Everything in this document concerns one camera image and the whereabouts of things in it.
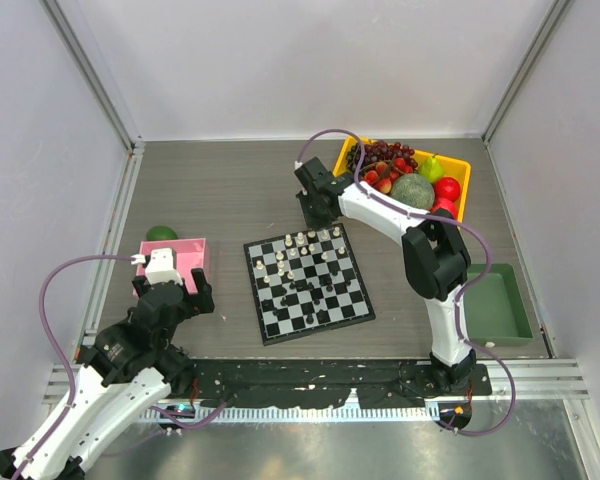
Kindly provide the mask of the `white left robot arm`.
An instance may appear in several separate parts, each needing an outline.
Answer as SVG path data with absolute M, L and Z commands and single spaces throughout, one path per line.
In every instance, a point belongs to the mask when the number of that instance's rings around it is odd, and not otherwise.
M 174 281 L 133 284 L 136 306 L 102 330 L 80 357 L 80 369 L 56 409 L 22 445 L 0 451 L 5 479 L 81 479 L 93 461 L 143 411 L 192 391 L 192 360 L 172 343 L 184 321 L 213 312 L 201 268 L 196 291 Z

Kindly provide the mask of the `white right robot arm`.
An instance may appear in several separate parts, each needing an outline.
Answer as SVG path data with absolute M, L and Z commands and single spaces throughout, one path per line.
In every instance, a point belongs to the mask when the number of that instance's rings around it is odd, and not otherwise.
M 446 212 L 429 214 L 408 207 L 351 174 L 336 177 L 316 157 L 295 162 L 294 174 L 301 184 L 296 197 L 309 228 L 353 219 L 401 247 L 406 279 L 424 299 L 431 325 L 428 382 L 445 394 L 458 392 L 476 364 L 463 298 L 471 260 L 458 223 Z

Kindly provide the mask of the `black white chess board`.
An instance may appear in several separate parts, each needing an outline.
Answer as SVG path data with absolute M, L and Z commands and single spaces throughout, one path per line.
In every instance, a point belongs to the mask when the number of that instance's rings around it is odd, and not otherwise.
M 265 346 L 376 318 L 343 224 L 246 243 L 243 251 Z

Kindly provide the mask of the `green lime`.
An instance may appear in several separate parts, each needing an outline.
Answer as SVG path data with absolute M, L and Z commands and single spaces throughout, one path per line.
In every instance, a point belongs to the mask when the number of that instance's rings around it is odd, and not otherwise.
M 178 239 L 177 233 L 172 228 L 164 225 L 153 226 L 146 232 L 147 241 L 171 241 Z

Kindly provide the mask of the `pink plastic box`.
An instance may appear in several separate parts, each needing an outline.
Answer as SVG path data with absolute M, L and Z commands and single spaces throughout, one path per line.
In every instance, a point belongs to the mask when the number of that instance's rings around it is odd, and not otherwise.
M 175 252 L 177 271 L 190 294 L 197 292 L 192 269 L 203 269 L 205 279 L 210 280 L 211 253 L 206 238 L 143 241 L 139 253 L 149 257 L 153 250 L 162 248 L 171 248 Z

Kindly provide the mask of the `dark grape bunch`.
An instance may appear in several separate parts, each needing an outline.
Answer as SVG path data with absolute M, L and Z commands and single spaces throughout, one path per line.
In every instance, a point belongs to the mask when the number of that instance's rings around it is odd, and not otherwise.
M 366 143 L 364 149 L 358 142 L 355 142 L 348 150 L 345 160 L 348 171 L 353 172 L 359 162 L 361 152 L 364 151 L 364 162 L 362 170 L 369 169 L 370 165 L 375 166 L 378 162 L 385 162 L 398 170 L 403 171 L 403 166 L 408 167 L 408 171 L 415 172 L 418 164 L 415 160 L 415 150 L 407 144 L 399 142 L 388 143 L 384 140 L 374 140 Z

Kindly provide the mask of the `green netted melon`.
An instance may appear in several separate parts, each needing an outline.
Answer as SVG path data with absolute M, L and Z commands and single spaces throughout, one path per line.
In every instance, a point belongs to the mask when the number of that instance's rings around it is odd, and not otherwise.
M 409 207 L 430 210 L 435 201 L 435 192 L 425 177 L 411 173 L 401 176 L 393 183 L 390 197 Z

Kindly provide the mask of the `green pear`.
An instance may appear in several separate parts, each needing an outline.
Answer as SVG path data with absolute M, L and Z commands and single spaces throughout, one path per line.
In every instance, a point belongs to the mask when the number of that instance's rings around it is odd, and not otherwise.
M 430 184 L 437 183 L 445 176 L 444 168 L 437 155 L 429 156 L 418 168 L 418 173 L 429 181 Z

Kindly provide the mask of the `red apple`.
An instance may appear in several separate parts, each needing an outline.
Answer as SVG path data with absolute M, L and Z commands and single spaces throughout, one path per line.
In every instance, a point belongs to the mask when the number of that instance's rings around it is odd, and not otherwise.
M 431 208 L 431 212 L 435 213 L 442 210 L 447 211 L 453 219 L 458 218 L 458 209 L 455 203 L 444 197 L 437 198 L 434 201 L 434 204 Z
M 455 203 L 462 195 L 461 184 L 453 177 L 442 177 L 433 187 L 438 199 L 446 199 L 452 203 Z

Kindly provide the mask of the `yellow plastic fruit tray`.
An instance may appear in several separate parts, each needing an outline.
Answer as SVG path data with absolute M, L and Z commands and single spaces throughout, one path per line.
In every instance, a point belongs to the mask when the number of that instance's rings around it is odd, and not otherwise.
M 464 219 L 471 177 L 471 165 L 464 160 L 411 148 L 400 142 L 387 142 L 362 138 L 365 159 L 361 167 L 361 179 L 373 187 L 380 184 L 382 193 L 387 189 L 388 178 L 394 185 L 404 174 L 419 174 L 429 181 L 434 191 L 433 210 L 445 208 L 457 221 Z

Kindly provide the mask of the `green plastic tray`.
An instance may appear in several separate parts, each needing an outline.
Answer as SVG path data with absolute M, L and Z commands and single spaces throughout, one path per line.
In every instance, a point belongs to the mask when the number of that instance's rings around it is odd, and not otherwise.
M 533 340 L 513 267 L 494 263 L 463 296 L 468 335 L 482 346 L 521 347 Z

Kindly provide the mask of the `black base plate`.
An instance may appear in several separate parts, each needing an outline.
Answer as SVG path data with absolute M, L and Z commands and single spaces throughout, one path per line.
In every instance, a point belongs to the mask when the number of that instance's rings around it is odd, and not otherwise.
M 453 385 L 418 360 L 193 360 L 173 398 L 205 407 L 341 408 L 351 393 L 364 409 L 422 406 L 439 397 L 489 396 L 487 368 L 478 364 Z

